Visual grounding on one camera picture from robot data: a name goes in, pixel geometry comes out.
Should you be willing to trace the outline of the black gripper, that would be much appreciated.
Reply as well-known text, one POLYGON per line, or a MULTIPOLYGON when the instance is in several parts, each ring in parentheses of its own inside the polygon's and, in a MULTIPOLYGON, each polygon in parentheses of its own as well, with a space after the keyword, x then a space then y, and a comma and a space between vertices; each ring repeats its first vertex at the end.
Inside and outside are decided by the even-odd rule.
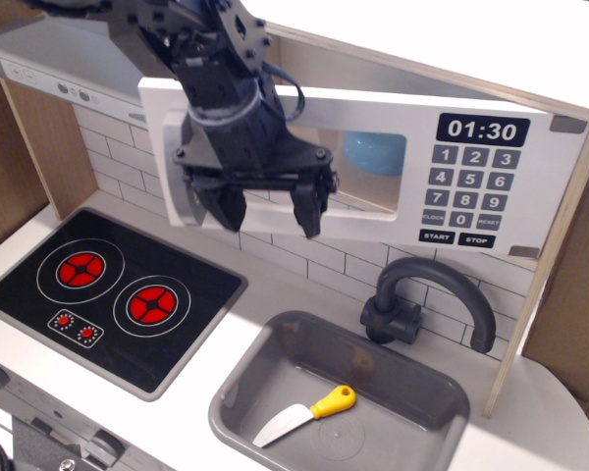
POLYGON ((245 189, 289 192, 294 216, 307 238, 321 232, 329 194, 337 190, 332 152, 294 136, 287 122, 300 115, 304 98, 287 115, 275 92, 189 95, 192 136, 172 160, 187 190, 226 230, 241 229, 245 189))

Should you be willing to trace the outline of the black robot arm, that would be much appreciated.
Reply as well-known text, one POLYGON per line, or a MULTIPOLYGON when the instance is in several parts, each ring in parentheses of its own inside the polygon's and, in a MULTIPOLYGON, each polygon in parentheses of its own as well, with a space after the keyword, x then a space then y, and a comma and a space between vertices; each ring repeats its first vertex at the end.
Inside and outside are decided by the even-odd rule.
POLYGON ((212 216, 241 228, 247 190, 287 192, 307 237, 320 232, 338 180, 332 153, 288 130, 304 109, 285 111, 275 88, 283 69, 266 60, 272 40, 239 1, 38 1, 52 17, 106 24, 136 65, 165 66, 187 108, 182 133, 167 139, 167 159, 183 173, 180 189, 196 223, 212 216))

